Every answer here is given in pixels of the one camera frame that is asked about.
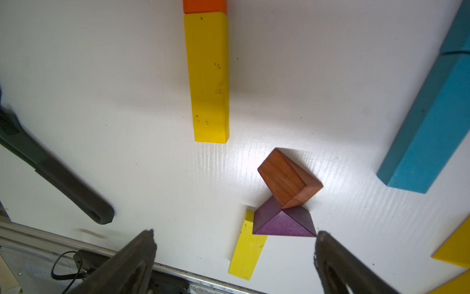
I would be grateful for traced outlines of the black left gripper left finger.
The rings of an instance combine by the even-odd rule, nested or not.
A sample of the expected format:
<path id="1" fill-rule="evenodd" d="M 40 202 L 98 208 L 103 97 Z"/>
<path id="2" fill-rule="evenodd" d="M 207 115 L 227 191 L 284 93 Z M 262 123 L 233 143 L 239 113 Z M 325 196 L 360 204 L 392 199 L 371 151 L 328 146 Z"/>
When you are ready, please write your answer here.
<path id="1" fill-rule="evenodd" d="M 144 230 L 71 294 L 145 294 L 153 271 L 157 245 L 154 231 Z"/>

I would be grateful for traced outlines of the orange rectangular block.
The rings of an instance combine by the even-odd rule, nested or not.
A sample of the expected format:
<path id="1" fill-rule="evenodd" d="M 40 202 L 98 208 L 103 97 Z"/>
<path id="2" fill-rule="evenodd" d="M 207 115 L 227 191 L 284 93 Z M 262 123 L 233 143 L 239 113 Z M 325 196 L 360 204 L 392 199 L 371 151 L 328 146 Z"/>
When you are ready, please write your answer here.
<path id="1" fill-rule="evenodd" d="M 207 12 L 227 14 L 227 0 L 183 0 L 183 10 L 185 14 Z"/>

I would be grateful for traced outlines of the brown wooden block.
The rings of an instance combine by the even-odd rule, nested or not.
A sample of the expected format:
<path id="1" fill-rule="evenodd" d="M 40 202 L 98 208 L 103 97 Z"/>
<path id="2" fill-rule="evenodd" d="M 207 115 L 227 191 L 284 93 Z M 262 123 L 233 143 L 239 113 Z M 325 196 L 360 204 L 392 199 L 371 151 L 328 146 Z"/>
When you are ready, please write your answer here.
<path id="1" fill-rule="evenodd" d="M 323 188 L 320 180 L 278 148 L 258 167 L 258 173 L 283 209 L 304 205 Z"/>

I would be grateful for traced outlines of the teal rectangular block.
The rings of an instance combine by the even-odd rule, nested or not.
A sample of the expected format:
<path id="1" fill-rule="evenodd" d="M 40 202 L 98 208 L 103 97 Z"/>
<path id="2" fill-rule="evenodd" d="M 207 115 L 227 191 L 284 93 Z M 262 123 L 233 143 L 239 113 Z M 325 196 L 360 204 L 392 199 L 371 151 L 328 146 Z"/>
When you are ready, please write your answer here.
<path id="1" fill-rule="evenodd" d="M 470 52 L 470 0 L 463 0 L 439 49 L 440 54 Z"/>
<path id="2" fill-rule="evenodd" d="M 427 193 L 470 129 L 470 56 L 439 56 L 377 177 L 388 187 Z"/>

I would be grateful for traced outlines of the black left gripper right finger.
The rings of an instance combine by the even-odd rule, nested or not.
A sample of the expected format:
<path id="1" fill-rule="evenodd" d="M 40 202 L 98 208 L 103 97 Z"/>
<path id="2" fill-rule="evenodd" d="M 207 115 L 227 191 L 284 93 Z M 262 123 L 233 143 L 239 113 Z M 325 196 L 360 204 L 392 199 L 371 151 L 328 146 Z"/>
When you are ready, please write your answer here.
<path id="1" fill-rule="evenodd" d="M 326 231 L 317 234 L 314 265 L 326 294 L 396 294 Z"/>

